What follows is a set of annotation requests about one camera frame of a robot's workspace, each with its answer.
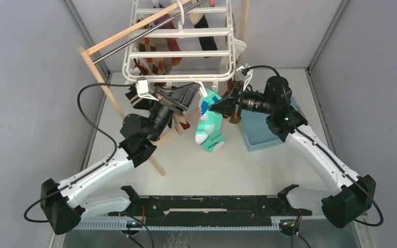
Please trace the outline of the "white plastic sock hanger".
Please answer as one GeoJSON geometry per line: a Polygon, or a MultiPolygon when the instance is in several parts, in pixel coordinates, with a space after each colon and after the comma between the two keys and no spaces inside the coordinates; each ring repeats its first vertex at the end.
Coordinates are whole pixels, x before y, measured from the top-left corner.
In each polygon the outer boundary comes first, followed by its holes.
{"type": "Polygon", "coordinates": [[[145,35],[148,38],[176,38],[180,47],[178,52],[139,52],[135,43],[125,48],[122,74],[128,83],[135,83],[145,77],[149,84],[166,83],[168,86],[181,83],[213,84],[217,90],[219,83],[231,79],[237,68],[233,61],[226,73],[219,72],[222,57],[230,56],[232,39],[236,38],[236,26],[232,1],[217,1],[215,7],[208,2],[185,13],[184,24],[180,16],[173,20],[175,29],[157,29],[145,35]],[[134,58],[181,57],[182,60],[167,75],[141,75],[133,62],[134,58]]]}

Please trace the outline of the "green white sock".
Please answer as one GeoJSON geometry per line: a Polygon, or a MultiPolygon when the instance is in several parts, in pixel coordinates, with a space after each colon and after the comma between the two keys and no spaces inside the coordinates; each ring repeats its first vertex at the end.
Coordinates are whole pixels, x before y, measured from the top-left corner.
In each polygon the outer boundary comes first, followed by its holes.
{"type": "Polygon", "coordinates": [[[211,89],[206,91],[207,96],[201,97],[199,101],[199,122],[194,138],[206,152],[214,152],[225,143],[221,132],[223,116],[211,111],[209,107],[221,100],[221,97],[211,89]]]}

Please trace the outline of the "black sock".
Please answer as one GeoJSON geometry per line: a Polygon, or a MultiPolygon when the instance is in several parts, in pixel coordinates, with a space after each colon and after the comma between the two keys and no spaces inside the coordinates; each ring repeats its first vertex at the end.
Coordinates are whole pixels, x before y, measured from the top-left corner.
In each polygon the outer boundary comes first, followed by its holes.
{"type": "Polygon", "coordinates": [[[131,106],[134,109],[138,109],[138,110],[150,109],[150,100],[139,97],[135,86],[130,87],[129,91],[125,93],[125,96],[130,101],[131,106]]]}

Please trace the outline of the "metal rack rod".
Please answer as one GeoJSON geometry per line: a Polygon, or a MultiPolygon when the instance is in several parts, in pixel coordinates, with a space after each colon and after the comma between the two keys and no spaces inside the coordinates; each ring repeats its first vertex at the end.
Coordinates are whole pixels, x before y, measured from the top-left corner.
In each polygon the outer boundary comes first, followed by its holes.
{"type": "Polygon", "coordinates": [[[114,53],[128,47],[129,45],[133,44],[137,39],[140,39],[142,37],[144,37],[147,34],[150,34],[152,32],[154,32],[155,30],[161,28],[164,25],[167,25],[169,22],[173,21],[175,18],[177,18],[178,16],[180,16],[181,22],[182,24],[184,24],[184,20],[185,20],[185,13],[187,13],[188,11],[196,8],[197,6],[199,6],[200,4],[204,3],[205,1],[194,1],[194,3],[192,5],[190,5],[187,8],[184,8],[184,4],[188,3],[190,1],[175,1],[175,3],[169,5],[168,7],[160,10],[159,12],[156,12],[152,15],[150,15],[149,17],[129,26],[128,28],[124,29],[123,31],[120,31],[119,33],[113,35],[112,37],[99,42],[98,44],[90,47],[89,49],[86,50],[86,53],[91,56],[92,54],[95,54],[96,52],[100,51],[101,49],[107,47],[108,45],[118,41],[121,38],[124,38],[126,36],[130,36],[131,34],[133,34],[134,32],[137,31],[142,31],[140,34],[133,36],[131,39],[129,39],[127,42],[123,43],[122,45],[112,49],[111,51],[107,52],[106,54],[98,57],[97,59],[93,60],[92,63],[95,65],[101,61],[103,61],[104,59],[110,57],[111,55],[113,55],[114,53]],[[155,20],[158,20],[162,17],[165,17],[166,15],[170,14],[172,11],[179,9],[179,12],[174,14],[174,15],[170,15],[169,18],[161,21],[160,23],[158,23],[157,25],[152,26],[151,28],[146,28],[144,29],[145,26],[153,23],[155,20]]]}

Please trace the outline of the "argyle brown sock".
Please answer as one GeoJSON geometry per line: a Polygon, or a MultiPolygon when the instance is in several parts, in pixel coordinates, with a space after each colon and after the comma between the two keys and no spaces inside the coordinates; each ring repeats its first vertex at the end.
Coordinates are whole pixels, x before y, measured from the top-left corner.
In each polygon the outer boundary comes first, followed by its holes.
{"type": "MultiPolygon", "coordinates": [[[[140,38],[135,43],[139,52],[167,52],[169,47],[166,39],[163,38],[140,38]]],[[[141,75],[167,75],[172,71],[173,62],[169,57],[145,57],[134,58],[135,67],[141,75]]]]}

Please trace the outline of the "striped brown green sock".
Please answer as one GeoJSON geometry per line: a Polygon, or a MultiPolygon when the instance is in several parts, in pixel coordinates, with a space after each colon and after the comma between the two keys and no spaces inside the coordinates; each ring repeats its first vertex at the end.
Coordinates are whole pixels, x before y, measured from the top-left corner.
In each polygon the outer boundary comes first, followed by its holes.
{"type": "Polygon", "coordinates": [[[243,93],[243,82],[237,81],[234,78],[227,82],[227,90],[224,94],[226,97],[226,114],[224,118],[228,118],[229,123],[238,124],[242,120],[240,101],[243,93]]]}

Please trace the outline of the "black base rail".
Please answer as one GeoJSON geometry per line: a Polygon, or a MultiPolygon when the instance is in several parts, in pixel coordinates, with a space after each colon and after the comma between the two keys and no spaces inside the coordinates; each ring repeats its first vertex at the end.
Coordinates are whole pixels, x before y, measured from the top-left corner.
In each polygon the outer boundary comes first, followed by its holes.
{"type": "Polygon", "coordinates": [[[149,227],[270,227],[272,218],[311,216],[275,195],[141,196],[126,213],[149,227]]]}

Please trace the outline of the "blue plastic basket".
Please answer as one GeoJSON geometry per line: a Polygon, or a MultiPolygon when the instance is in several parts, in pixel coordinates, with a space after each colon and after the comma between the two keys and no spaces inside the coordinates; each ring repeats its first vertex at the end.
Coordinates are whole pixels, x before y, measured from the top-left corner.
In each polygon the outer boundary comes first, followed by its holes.
{"type": "Polygon", "coordinates": [[[268,129],[266,124],[268,114],[242,110],[241,117],[239,128],[249,152],[284,143],[268,129]]]}

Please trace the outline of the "red cuff tan sock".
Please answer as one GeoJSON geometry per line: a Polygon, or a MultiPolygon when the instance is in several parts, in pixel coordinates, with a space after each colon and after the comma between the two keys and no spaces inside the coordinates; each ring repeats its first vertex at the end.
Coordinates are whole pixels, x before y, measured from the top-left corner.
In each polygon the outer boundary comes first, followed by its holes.
{"type": "MultiPolygon", "coordinates": [[[[159,1],[152,1],[153,2],[153,8],[165,8],[162,4],[159,3],[159,1]]],[[[169,14],[164,15],[161,18],[158,18],[154,21],[154,24],[157,25],[161,23],[162,21],[167,20],[170,17],[169,14]]],[[[173,21],[170,21],[163,26],[160,27],[160,29],[175,29],[173,21]]],[[[180,47],[176,41],[176,38],[154,38],[154,43],[158,49],[158,51],[170,51],[170,52],[178,52],[180,51],[180,47]]],[[[177,66],[181,62],[182,58],[181,57],[172,57],[172,66],[177,66]]]]}

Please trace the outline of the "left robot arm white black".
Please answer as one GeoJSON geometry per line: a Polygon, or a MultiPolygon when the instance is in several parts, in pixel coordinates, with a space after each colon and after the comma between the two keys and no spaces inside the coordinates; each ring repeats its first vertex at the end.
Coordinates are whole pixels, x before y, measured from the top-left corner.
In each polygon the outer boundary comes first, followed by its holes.
{"type": "Polygon", "coordinates": [[[150,114],[128,114],[120,130],[124,140],[114,142],[114,151],[99,162],[59,182],[52,178],[41,185],[40,207],[56,235],[65,234],[86,218],[109,212],[135,215],[140,211],[138,198],[115,193],[94,196],[93,192],[116,176],[137,168],[157,149],[155,144],[171,123],[191,105],[200,83],[174,88],[157,86],[150,114]]]}

